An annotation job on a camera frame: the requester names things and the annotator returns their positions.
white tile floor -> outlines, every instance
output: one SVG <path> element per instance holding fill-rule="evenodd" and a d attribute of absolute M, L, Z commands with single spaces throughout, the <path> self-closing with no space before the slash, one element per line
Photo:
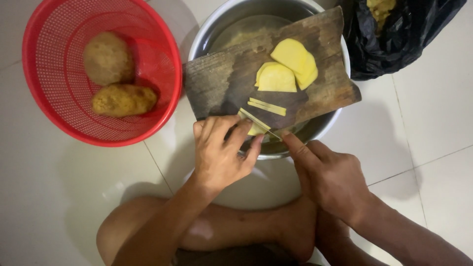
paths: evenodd
<path fill-rule="evenodd" d="M 150 0 L 182 56 L 205 18 L 225 0 Z M 33 101 L 22 72 L 21 40 L 40 0 L 0 1 L 0 264 L 102 265 L 95 232 L 121 201 L 170 197 L 193 168 L 193 114 L 186 98 L 157 134 L 129 147 L 80 143 Z M 330 1 L 321 3 L 330 6 Z M 363 101 L 343 110 L 322 139 L 357 155 L 371 191 L 473 257 L 473 83 L 468 44 L 473 3 L 404 70 L 359 82 Z M 290 160 L 258 162 L 216 202 L 262 209 L 300 193 Z M 398 262 L 353 233 L 375 257 Z"/>

black plastic bag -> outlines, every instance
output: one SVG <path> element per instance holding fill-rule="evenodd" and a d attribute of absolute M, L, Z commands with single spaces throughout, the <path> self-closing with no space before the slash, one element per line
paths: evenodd
<path fill-rule="evenodd" d="M 380 37 L 366 0 L 344 0 L 344 36 L 351 78 L 374 79 L 394 73 L 422 55 L 422 50 L 457 14 L 466 0 L 397 0 Z"/>

yellow potato slice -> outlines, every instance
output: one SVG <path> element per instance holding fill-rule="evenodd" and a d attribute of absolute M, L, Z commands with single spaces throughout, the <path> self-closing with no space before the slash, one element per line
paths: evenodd
<path fill-rule="evenodd" d="M 312 76 L 312 73 L 314 73 L 316 68 L 317 66 L 315 64 L 314 56 L 311 53 L 307 52 L 307 60 L 306 66 L 304 67 L 304 73 L 299 74 L 297 72 L 294 72 L 298 84 L 304 84 L 309 79 L 309 77 Z"/>
<path fill-rule="evenodd" d="M 269 104 L 269 103 L 265 103 L 263 101 L 260 101 L 260 100 L 257 100 L 255 98 L 251 98 L 250 97 L 250 102 L 254 102 L 254 103 L 257 103 L 257 104 L 260 104 L 260 105 L 264 105 L 264 106 L 267 106 L 271 109 L 278 109 L 278 110 L 281 110 L 282 112 L 285 112 L 286 111 L 286 108 L 283 108 L 283 107 L 280 107 L 280 106 L 277 106 L 277 105 L 272 105 L 272 104 Z"/>
<path fill-rule="evenodd" d="M 259 108 L 259 109 L 263 109 L 263 110 L 271 112 L 271 113 L 275 113 L 277 115 L 286 116 L 286 110 L 281 111 L 279 109 L 269 108 L 267 106 L 260 105 L 260 104 L 254 103 L 254 102 L 248 102 L 248 105 L 254 106 L 254 107 Z"/>
<path fill-rule="evenodd" d="M 271 57 L 294 72 L 304 73 L 307 50 L 302 43 L 296 40 L 285 39 L 278 43 L 271 53 Z"/>
<path fill-rule="evenodd" d="M 256 73 L 256 84 L 255 84 L 255 87 L 259 87 L 259 81 L 260 81 L 260 76 L 261 76 L 261 72 L 263 72 L 263 70 L 267 67 L 267 66 L 274 66 L 274 65 L 277 65 L 279 64 L 278 62 L 266 62 L 264 63 L 261 68 L 258 70 L 258 73 Z"/>
<path fill-rule="evenodd" d="M 298 82 L 299 89 L 300 90 L 307 89 L 307 87 L 309 87 L 310 84 L 312 84 L 317 79 L 318 76 L 319 76 L 319 70 L 315 68 L 315 71 L 312 72 L 312 74 L 309 76 L 309 78 L 306 81 L 304 81 L 304 83 Z"/>
<path fill-rule="evenodd" d="M 259 85 L 260 91 L 297 92 L 294 72 L 281 64 L 264 68 Z"/>
<path fill-rule="evenodd" d="M 254 122 L 253 122 L 253 125 L 251 126 L 251 129 L 250 129 L 250 131 L 248 132 L 248 135 L 249 135 L 249 136 L 257 136 L 257 135 L 260 135 L 260 134 L 265 134 L 266 132 L 268 132 L 268 130 L 271 129 L 271 128 L 268 127 L 265 123 L 261 122 L 258 118 L 256 118 L 255 116 L 253 116 L 252 114 L 250 114 L 248 111 L 244 110 L 243 108 L 240 108 L 240 110 L 238 111 L 238 115 L 239 115 L 242 119 L 250 118 L 250 119 L 252 119 L 253 121 L 257 121 L 257 122 L 260 123 L 261 125 L 266 126 L 266 128 L 263 128 L 263 127 L 261 127 L 260 125 L 258 125 L 257 123 L 254 123 Z"/>

leg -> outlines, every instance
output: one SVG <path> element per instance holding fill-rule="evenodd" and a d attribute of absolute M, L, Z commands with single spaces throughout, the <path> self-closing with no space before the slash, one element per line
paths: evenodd
<path fill-rule="evenodd" d="M 322 209 L 317 214 L 315 243 L 331 265 L 387 266 L 357 247 L 349 227 Z"/>
<path fill-rule="evenodd" d="M 97 233 L 97 247 L 105 265 L 112 264 L 122 244 L 166 200 L 139 197 L 117 207 Z M 263 212 L 239 211 L 211 204 L 190 226 L 181 248 L 215 251 L 260 243 L 277 243 L 299 261 L 307 261 L 315 242 L 315 205 L 300 198 L 286 206 Z"/>

wooden cutting board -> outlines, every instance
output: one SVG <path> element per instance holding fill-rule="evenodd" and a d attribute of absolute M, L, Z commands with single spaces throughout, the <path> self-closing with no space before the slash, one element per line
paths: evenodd
<path fill-rule="evenodd" d="M 349 79 L 340 45 L 342 9 L 336 7 L 279 31 L 188 62 L 184 88 L 197 120 L 210 115 L 235 115 L 240 107 L 271 128 L 281 129 L 361 101 L 358 87 Z M 315 57 L 319 76 L 297 93 L 258 91 L 256 73 L 282 40 L 300 41 Z M 252 97 L 287 109 L 286 116 L 249 106 Z"/>

